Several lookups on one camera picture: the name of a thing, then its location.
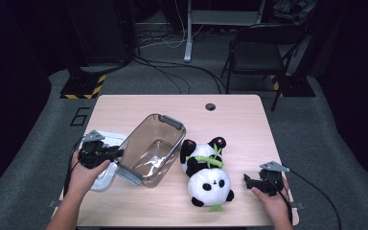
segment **panda face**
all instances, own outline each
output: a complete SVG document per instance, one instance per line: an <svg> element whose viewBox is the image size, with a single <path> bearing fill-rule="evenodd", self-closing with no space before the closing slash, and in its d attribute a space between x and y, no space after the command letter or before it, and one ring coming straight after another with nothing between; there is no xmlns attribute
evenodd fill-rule
<svg viewBox="0 0 368 230"><path fill-rule="evenodd" d="M205 206L213 206L226 201L231 182L222 169L204 169L191 176L188 183L190 195L202 201Z"/></svg>

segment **black cable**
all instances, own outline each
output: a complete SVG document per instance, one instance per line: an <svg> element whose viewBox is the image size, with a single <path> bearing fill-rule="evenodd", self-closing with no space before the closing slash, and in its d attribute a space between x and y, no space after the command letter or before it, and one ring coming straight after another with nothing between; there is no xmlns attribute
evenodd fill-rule
<svg viewBox="0 0 368 230"><path fill-rule="evenodd" d="M65 197L65 195L68 192L68 186L70 185L70 179L71 179L71 173L73 172L73 169L77 166L77 164L80 162L77 162L73 168L71 168L71 163L73 162L73 155L74 152L76 151L76 149L79 147L80 142L82 140L83 137L81 137L73 146L72 150L71 150L71 154L68 158L68 164L67 164L67 174L65 175L65 179L64 179L64 189L62 192L62 197Z"/></svg>
<svg viewBox="0 0 368 230"><path fill-rule="evenodd" d="M338 229L341 230L342 229L342 222L340 220L340 215L339 212L336 209L336 206L334 205L334 203L331 201L331 199L322 191L320 190L318 187L316 187L314 184L312 184L311 182L309 182L306 178L304 178L302 175L300 175L299 173L297 173L296 171L289 169L290 172L292 172L293 174L295 174L296 176L300 177L300 179L304 180L305 182L307 182L309 185L311 185L314 189L316 189L322 196L324 196L328 202L330 202L331 206L333 207L333 211L335 212L336 218L337 218L337 224L338 224Z"/></svg>
<svg viewBox="0 0 368 230"><path fill-rule="evenodd" d="M187 87L188 87L188 94L190 94L190 84L188 84L188 82L187 82L186 80L184 80L183 78L181 78L181 77L179 77L179 76L177 76L177 75L171 74L171 73L167 73L166 71L160 70L160 69L158 69L158 67L157 67L157 66L154 66L154 65L150 64L148 61L145 61L145 60L144 60L144 62L145 62L145 63L142 63L142 62L140 62L140 61L136 60L135 58L133 59L133 61L135 61L136 63L139 63L139 64L143 64L143 65L146 65L146 66L150 66L150 67L154 68L155 70L159 71L160 73L162 73L162 74L163 74L167 79L169 79L169 80L170 80L170 81L175 85L175 87L178 89L178 92L179 92L180 94L182 94L182 93L181 93L181 89L180 89L180 87L179 87L179 86L178 86L178 84L177 84L177 83L175 83L175 81L174 81L174 80L172 80L168 75L172 75L172 76L174 76L174 77L177 77L177 78L182 79L184 82L186 82Z"/></svg>
<svg viewBox="0 0 368 230"><path fill-rule="evenodd" d="M219 88L219 83L218 81L221 83L221 85L223 87L225 87L225 84L222 82L222 80L220 80L220 78L218 78L214 73L212 73L211 71L209 70L206 70L204 68L201 68L201 67L197 67L197 66L194 66L194 65L189 65L189 64L181 64L181 63L174 63L174 62L167 62L167 61L159 61L159 60L149 60L149 59L144 59L142 57L137 57L137 56L133 56L133 58L137 58L137 59L141 59L142 61L145 61L145 62L148 62L148 63L160 63L160 64L169 64L170 66L165 66L165 65L152 65L152 66L155 66L155 67L159 67L159 68L176 68L176 67L187 67L187 68L193 68L193 69L197 69L197 70L201 70L205 73L207 73L208 75L210 75L213 80L215 81L216 85L217 85L217 88L218 88L218 92L221 94L220 92L220 88Z"/></svg>

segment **black device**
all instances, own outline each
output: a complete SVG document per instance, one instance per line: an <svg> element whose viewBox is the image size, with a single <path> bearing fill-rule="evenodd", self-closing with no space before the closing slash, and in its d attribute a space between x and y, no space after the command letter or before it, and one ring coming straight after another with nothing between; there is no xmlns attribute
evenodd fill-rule
<svg viewBox="0 0 368 230"><path fill-rule="evenodd" d="M113 162L124 155L119 146L107 147L102 141L84 142L79 152L79 161L87 169L93 169L105 160Z"/></svg>
<svg viewBox="0 0 368 230"><path fill-rule="evenodd" d="M247 189L256 187L269 196L275 196L277 192L283 190L284 183L281 172L261 170L259 172L259 176L261 178L260 180L254 180L251 179L247 174L243 175Z"/></svg>
<svg viewBox="0 0 368 230"><path fill-rule="evenodd" d="M262 164L260 167L262 168L259 172L260 180L251 179L247 174L243 174L247 189L256 187L269 196L280 193L285 187L282 172L288 173L290 169L274 161Z"/></svg>

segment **panda paw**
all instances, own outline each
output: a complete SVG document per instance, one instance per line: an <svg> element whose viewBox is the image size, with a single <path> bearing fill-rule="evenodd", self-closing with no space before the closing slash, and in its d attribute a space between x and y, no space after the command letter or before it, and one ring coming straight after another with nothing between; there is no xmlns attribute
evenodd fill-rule
<svg viewBox="0 0 368 230"><path fill-rule="evenodd" d="M228 194L228 196L226 197L226 201L232 201L232 199L234 199L235 198L235 194L234 194L234 192L231 190L230 192L229 192L229 194Z"/></svg>
<svg viewBox="0 0 368 230"><path fill-rule="evenodd" d="M181 145L181 152L180 152L180 162L184 164L186 162L186 157L191 155L196 149L196 142L192 140L184 140L183 144Z"/></svg>
<svg viewBox="0 0 368 230"><path fill-rule="evenodd" d="M196 206L196 207L202 207L204 206L204 203L200 200L198 200L197 198L193 197L191 199L191 202Z"/></svg>

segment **wrist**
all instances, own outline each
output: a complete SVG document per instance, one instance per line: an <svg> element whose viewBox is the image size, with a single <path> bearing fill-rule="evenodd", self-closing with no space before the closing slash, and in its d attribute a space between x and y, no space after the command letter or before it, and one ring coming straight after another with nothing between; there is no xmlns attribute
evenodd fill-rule
<svg viewBox="0 0 368 230"><path fill-rule="evenodd" d="M276 230L288 230L293 229L292 224L289 222L288 217L277 217L272 220L274 229Z"/></svg>

